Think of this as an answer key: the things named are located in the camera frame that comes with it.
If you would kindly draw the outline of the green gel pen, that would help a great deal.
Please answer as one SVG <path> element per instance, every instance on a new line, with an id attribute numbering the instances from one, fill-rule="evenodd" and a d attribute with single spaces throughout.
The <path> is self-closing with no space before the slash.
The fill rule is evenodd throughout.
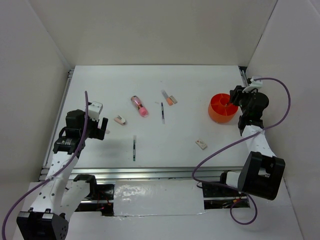
<path id="1" fill-rule="evenodd" d="M 136 143 L 137 143 L 137 136 L 133 136 L 133 146 L 132 146 L 132 160 L 136 161 Z"/>

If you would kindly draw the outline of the pink glue bottle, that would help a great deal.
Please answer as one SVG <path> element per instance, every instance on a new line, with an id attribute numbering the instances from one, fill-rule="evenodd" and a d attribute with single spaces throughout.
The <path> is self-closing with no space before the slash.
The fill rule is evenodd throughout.
<path id="1" fill-rule="evenodd" d="M 147 117 L 149 112 L 146 109 L 146 107 L 143 105 L 142 101 L 140 100 L 140 98 L 136 95 L 131 97 L 131 103 L 133 104 L 133 106 L 136 108 L 136 110 L 138 111 L 139 115 L 141 117 Z"/>

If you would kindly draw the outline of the blue gel pen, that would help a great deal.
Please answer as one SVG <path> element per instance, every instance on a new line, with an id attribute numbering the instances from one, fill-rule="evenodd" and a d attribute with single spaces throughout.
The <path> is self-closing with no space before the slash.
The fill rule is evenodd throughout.
<path id="1" fill-rule="evenodd" d="M 165 124 L 165 112 L 164 112 L 164 104 L 163 102 L 160 103 L 160 106 L 161 106 L 161 121 L 162 121 L 162 124 Z"/>

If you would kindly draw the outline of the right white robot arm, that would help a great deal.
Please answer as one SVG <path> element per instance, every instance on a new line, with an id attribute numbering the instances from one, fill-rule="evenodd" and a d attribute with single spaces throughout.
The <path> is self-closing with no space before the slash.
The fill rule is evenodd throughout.
<path id="1" fill-rule="evenodd" d="M 255 89 L 245 91 L 236 86 L 230 91 L 230 102 L 240 107 L 238 128 L 243 138 L 257 134 L 245 141 L 249 155 L 240 173 L 229 171 L 226 179 L 218 184 L 223 196 L 230 196 L 235 189 L 267 200 L 274 200 L 278 194 L 285 161 L 276 157 L 263 131 L 263 111 L 269 105 L 268 97 Z"/>

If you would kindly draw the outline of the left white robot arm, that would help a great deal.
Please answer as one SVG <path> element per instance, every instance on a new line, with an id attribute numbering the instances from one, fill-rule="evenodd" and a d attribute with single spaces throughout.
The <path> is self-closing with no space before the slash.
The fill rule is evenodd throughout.
<path id="1" fill-rule="evenodd" d="M 17 226 L 25 240 L 64 240 L 70 218 L 80 202 L 97 197 L 99 187 L 94 175 L 79 174 L 72 182 L 70 175 L 76 166 L 86 139 L 103 140 L 108 119 L 100 120 L 102 107 L 97 103 L 87 110 L 69 111 L 65 126 L 53 145 L 51 167 L 39 193 L 27 211 L 21 211 Z"/>

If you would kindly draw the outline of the orange round divided container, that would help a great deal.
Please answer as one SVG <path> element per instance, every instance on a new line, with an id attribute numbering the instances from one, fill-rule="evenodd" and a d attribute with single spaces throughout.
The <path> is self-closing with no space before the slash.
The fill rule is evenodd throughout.
<path id="1" fill-rule="evenodd" d="M 208 105 L 209 117 L 218 124 L 228 123 L 233 119 L 238 111 L 238 106 L 227 105 L 230 101 L 230 95 L 226 93 L 218 93 L 214 95 Z"/>

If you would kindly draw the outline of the pink white mini stapler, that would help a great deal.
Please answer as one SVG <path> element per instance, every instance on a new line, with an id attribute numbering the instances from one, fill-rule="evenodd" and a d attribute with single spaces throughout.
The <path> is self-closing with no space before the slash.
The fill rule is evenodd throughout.
<path id="1" fill-rule="evenodd" d="M 113 120 L 121 126 L 125 126 L 127 124 L 126 119 L 120 115 L 116 116 Z"/>

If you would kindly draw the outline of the small white red box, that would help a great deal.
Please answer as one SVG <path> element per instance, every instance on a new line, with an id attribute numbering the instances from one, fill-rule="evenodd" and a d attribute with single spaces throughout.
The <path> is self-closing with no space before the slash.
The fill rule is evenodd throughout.
<path id="1" fill-rule="evenodd" d="M 202 150 L 205 150 L 208 145 L 202 140 L 202 139 L 198 139 L 195 141 L 195 143 L 198 145 L 199 148 L 201 148 Z"/>

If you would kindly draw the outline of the grey eraser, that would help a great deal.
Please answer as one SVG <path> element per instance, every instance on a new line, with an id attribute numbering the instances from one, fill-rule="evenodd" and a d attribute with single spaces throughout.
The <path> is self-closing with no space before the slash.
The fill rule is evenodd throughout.
<path id="1" fill-rule="evenodd" d="M 170 96 L 170 99 L 174 104 L 178 103 L 178 101 L 175 99 L 175 97 L 173 95 Z"/>

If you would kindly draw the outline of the orange grey correction tape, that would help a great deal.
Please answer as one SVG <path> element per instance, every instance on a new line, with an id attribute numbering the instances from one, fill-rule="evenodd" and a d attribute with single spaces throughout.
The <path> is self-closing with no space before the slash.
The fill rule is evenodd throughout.
<path id="1" fill-rule="evenodd" d="M 171 100 L 171 98 L 168 96 L 168 94 L 166 93 L 166 91 L 165 91 L 165 90 L 161 90 L 161 93 L 162 93 L 163 97 L 165 98 L 167 104 L 168 104 L 169 106 L 172 106 L 174 103 L 173 103 L 173 101 Z"/>

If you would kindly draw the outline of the white cover plate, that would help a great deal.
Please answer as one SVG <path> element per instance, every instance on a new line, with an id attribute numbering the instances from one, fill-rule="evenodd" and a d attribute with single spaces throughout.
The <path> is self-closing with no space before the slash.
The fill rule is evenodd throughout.
<path id="1" fill-rule="evenodd" d="M 204 214 L 203 192 L 194 180 L 117 181 L 113 212 L 117 217 Z"/>

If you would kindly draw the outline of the aluminium frame rail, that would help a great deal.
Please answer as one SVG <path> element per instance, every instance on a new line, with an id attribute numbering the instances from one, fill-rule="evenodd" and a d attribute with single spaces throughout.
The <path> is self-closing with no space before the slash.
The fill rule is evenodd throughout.
<path id="1" fill-rule="evenodd" d="M 103 140 L 85 142 L 72 175 L 93 174 L 100 180 L 189 178 L 199 163 L 199 177 L 241 169 L 249 154 L 245 143 L 216 154 L 240 139 L 238 118 L 227 124 L 215 123 L 208 106 L 214 95 L 228 93 L 242 83 L 236 65 L 76 66 L 56 129 L 65 126 L 67 112 L 84 107 L 84 95 L 103 104 L 101 117 L 108 118 L 108 124 Z M 174 96 L 177 104 L 168 105 L 161 90 Z M 148 116 L 140 116 L 132 96 L 140 98 Z M 118 115 L 126 119 L 126 125 L 114 121 Z M 206 149 L 198 147 L 198 139 L 207 144 Z"/>

